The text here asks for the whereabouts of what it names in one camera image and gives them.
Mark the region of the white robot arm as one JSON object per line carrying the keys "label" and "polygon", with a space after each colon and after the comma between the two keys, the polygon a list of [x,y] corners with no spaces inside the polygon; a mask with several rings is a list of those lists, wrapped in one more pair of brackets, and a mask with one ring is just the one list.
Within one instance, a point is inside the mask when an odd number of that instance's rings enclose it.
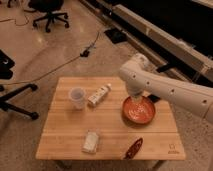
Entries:
{"label": "white robot arm", "polygon": [[143,91],[180,106],[213,125],[213,88],[150,73],[148,58],[136,53],[119,69],[127,93],[138,98]]}

